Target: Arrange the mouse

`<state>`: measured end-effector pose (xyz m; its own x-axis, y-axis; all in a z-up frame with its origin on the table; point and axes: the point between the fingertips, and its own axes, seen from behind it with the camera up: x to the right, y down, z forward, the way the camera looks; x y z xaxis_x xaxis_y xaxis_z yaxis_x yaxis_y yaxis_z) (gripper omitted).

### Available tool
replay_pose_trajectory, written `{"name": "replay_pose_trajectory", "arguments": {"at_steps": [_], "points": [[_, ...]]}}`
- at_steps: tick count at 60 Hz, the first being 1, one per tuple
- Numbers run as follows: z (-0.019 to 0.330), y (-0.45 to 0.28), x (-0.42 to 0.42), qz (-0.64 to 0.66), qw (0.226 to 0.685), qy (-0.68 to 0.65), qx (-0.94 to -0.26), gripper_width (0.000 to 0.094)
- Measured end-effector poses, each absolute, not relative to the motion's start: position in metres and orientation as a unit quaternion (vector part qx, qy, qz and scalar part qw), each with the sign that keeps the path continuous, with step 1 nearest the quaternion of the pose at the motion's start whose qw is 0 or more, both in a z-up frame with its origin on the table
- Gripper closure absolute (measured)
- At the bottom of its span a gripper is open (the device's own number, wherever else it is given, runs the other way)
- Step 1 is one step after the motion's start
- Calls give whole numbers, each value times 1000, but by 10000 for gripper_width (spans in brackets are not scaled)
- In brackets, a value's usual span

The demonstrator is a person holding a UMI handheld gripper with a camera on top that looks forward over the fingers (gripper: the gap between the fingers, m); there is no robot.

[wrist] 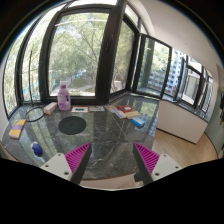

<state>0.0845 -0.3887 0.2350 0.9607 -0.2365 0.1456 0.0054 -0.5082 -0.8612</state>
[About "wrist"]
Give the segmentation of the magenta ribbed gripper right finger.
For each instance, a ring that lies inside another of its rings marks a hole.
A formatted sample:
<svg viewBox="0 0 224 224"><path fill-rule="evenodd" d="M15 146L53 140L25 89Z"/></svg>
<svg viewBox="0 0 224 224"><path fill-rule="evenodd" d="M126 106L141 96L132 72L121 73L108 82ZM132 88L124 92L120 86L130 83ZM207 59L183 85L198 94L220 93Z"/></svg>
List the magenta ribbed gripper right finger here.
<svg viewBox="0 0 224 224"><path fill-rule="evenodd" d="M168 154L159 155L139 143L133 144L133 154L145 185L182 169Z"/></svg>

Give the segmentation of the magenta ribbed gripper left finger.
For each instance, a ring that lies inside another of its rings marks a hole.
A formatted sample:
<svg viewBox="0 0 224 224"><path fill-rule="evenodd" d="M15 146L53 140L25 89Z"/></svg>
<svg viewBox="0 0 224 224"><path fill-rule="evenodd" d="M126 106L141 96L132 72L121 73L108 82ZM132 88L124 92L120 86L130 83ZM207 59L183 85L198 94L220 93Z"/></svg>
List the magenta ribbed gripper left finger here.
<svg viewBox="0 0 224 224"><path fill-rule="evenodd" d="M91 153L92 145L86 143L66 154L57 153L41 169L79 185Z"/></svg>

